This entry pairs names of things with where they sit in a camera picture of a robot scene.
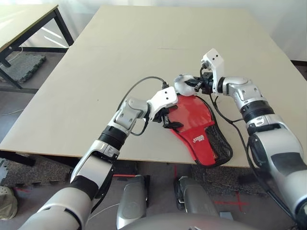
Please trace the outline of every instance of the black table frame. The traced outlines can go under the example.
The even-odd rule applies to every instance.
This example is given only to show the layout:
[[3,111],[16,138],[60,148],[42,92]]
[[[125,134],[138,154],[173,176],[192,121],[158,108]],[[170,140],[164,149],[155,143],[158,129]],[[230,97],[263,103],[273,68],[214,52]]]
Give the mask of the black table frame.
[[[50,20],[54,19],[61,30],[67,44],[71,46],[74,42],[58,8],[55,8],[53,11],[48,13],[45,17],[39,20],[37,23],[32,25],[26,32],[24,32],[20,37],[13,41],[7,48],[0,52],[0,63],[6,67],[10,67],[10,63],[5,59],[11,52],[19,51],[19,47],[27,39],[29,39],[34,33],[36,33],[40,28],[42,28]],[[25,52],[57,52],[65,53],[67,48],[44,48],[44,47],[24,47],[23,51]],[[0,76],[5,79],[5,81],[10,84],[12,87],[0,87],[0,91],[7,92],[23,92],[23,93],[36,93],[38,89],[28,89],[23,88],[18,84],[14,79],[12,79],[6,72],[0,68]]]

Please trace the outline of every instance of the silver robot leg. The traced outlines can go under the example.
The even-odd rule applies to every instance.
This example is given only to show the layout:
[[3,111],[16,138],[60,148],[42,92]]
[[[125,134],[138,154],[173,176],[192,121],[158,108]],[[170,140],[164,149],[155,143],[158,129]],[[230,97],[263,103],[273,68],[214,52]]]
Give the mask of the silver robot leg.
[[137,219],[146,216],[146,191],[143,176],[131,178],[125,186],[118,207],[116,226],[121,229]]

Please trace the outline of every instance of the white wall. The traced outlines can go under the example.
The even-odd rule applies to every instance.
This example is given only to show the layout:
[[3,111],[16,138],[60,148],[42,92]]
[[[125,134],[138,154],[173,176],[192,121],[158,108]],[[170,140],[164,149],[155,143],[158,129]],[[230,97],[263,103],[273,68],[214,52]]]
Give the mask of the white wall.
[[[101,5],[205,6],[245,8],[292,60],[307,61],[307,0],[0,0],[0,4],[58,3],[74,39]],[[54,21],[25,46],[67,46]]]

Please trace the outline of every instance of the black cable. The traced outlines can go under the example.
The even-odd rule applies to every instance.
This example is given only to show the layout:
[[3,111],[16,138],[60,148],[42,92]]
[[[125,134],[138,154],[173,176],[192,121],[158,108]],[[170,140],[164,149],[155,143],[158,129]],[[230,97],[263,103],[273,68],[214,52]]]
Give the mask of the black cable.
[[277,196],[277,194],[270,188],[270,186],[264,181],[262,180],[262,178],[258,175],[257,171],[256,171],[256,168],[249,156],[249,153],[248,153],[248,150],[249,150],[249,141],[247,143],[247,145],[245,145],[245,142],[244,142],[244,139],[243,139],[243,136],[239,130],[239,128],[234,124],[234,122],[238,121],[238,120],[235,120],[235,121],[232,121],[230,119],[228,119],[227,117],[225,117],[218,109],[217,107],[217,104],[216,104],[216,99],[217,97],[215,98],[215,101],[213,101],[211,95],[210,96],[210,99],[211,99],[211,102],[215,108],[215,110],[217,111],[217,113],[226,121],[228,122],[229,124],[231,124],[235,129],[236,131],[238,132],[239,134],[239,137],[240,137],[240,140],[242,142],[242,145],[243,145],[243,148],[245,150],[245,153],[246,153],[246,157],[247,157],[247,160],[248,160],[248,164],[254,174],[254,176],[256,177],[256,179],[258,180],[260,186],[263,188],[263,190],[275,201],[275,203],[292,219],[295,221],[295,218],[293,217],[293,215],[291,214],[291,211],[289,210],[289,208],[287,207],[287,205]]
[[146,118],[146,121],[145,121],[145,124],[144,124],[144,127],[143,127],[142,131],[140,133],[133,133],[133,132],[131,132],[131,134],[135,135],[137,137],[142,135],[145,132],[145,129],[147,128],[147,126],[148,126],[148,122],[149,122],[149,118]]
[[109,188],[110,188],[110,186],[111,186],[111,182],[112,182],[112,179],[111,179],[110,182],[108,183],[107,189],[106,189],[106,191],[102,194],[102,197],[98,200],[98,202],[97,202],[97,203],[94,205],[94,207],[92,208],[91,213],[93,213],[93,212],[96,210],[96,208],[101,204],[101,202],[102,202],[103,199],[105,198],[105,196],[106,196],[106,194],[107,194],[107,192],[109,191]]
[[[168,87],[168,84],[165,80],[163,80],[162,78],[159,78],[159,77],[155,77],[155,76],[149,76],[149,77],[146,77],[146,78],[142,78],[141,80],[139,80],[137,83],[135,83],[125,94],[125,96],[123,97],[123,99],[121,99],[118,107],[117,107],[117,110],[118,111],[121,107],[121,105],[123,104],[124,100],[126,99],[126,97],[128,96],[128,94],[138,85],[140,84],[142,81],[144,80],[147,80],[147,79],[158,79],[160,81],[162,81],[162,88],[165,89]],[[142,131],[140,133],[134,133],[134,132],[131,132],[132,135],[134,136],[140,136],[144,133],[145,129],[147,128],[148,126],[148,122],[149,122],[149,118],[146,118],[146,121],[145,121],[145,124],[144,124],[144,127],[142,129]]]
[[217,111],[217,113],[218,113],[225,121],[227,121],[229,124],[233,125],[234,122],[238,122],[238,121],[242,121],[242,120],[243,120],[243,118],[240,118],[240,119],[237,119],[237,120],[232,121],[232,120],[228,119],[227,117],[225,117],[225,116],[220,112],[220,110],[218,109],[217,104],[216,104],[216,100],[217,100],[217,98],[218,98],[219,96],[217,96],[217,97],[215,98],[214,101],[213,101],[213,99],[212,99],[211,94],[209,94],[209,96],[210,96],[212,105],[214,106],[214,108],[215,108],[215,110]]
[[149,77],[146,77],[146,78],[142,78],[141,80],[139,80],[137,83],[135,83],[125,94],[125,96],[123,97],[123,99],[121,99],[118,107],[117,107],[117,110],[119,110],[119,108],[121,107],[121,104],[123,104],[124,100],[126,99],[126,97],[128,96],[128,94],[134,89],[135,86],[137,86],[138,84],[140,84],[142,81],[144,80],[147,80],[147,79],[158,79],[160,81],[162,81],[163,85],[167,85],[167,82],[165,80],[163,80],[162,78],[159,78],[159,77],[155,77],[155,76],[149,76]]
[[254,174],[254,176],[256,177],[256,179],[258,180],[258,182],[260,183],[261,187],[264,189],[264,191],[275,201],[275,203],[289,216],[292,218],[293,221],[295,221],[295,218],[293,217],[293,215],[291,214],[290,209],[287,207],[287,205],[277,196],[277,194],[269,187],[269,185],[259,176],[259,174],[256,171],[256,167],[254,166],[249,153],[249,141],[247,143],[246,146],[246,157],[248,159],[248,164]]

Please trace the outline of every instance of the white table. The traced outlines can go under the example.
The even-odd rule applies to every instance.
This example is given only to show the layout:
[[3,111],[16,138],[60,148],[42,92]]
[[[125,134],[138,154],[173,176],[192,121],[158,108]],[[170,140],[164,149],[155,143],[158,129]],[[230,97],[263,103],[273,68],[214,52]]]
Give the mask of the white table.
[[[41,5],[0,5],[0,62],[10,67],[6,57],[36,33],[47,22],[54,19],[61,30],[68,45],[73,39],[57,4]],[[25,47],[24,51],[36,52],[66,52],[64,48]],[[12,87],[0,87],[0,91],[36,93],[37,89],[25,89],[14,81],[5,71],[0,69],[0,76]]]
[[[99,9],[0,149],[81,157],[132,84],[152,75],[171,84],[180,73],[198,76],[202,55],[213,47],[225,60],[226,75],[252,79],[306,152],[306,81],[246,10],[125,6]],[[160,82],[150,81],[131,95],[151,98]],[[230,119],[241,117],[231,98],[220,98],[218,105]],[[236,131],[217,120],[234,151],[227,165],[247,166]],[[244,122],[238,126],[247,139]],[[184,144],[158,123],[140,137],[129,136],[120,159],[194,163]]]

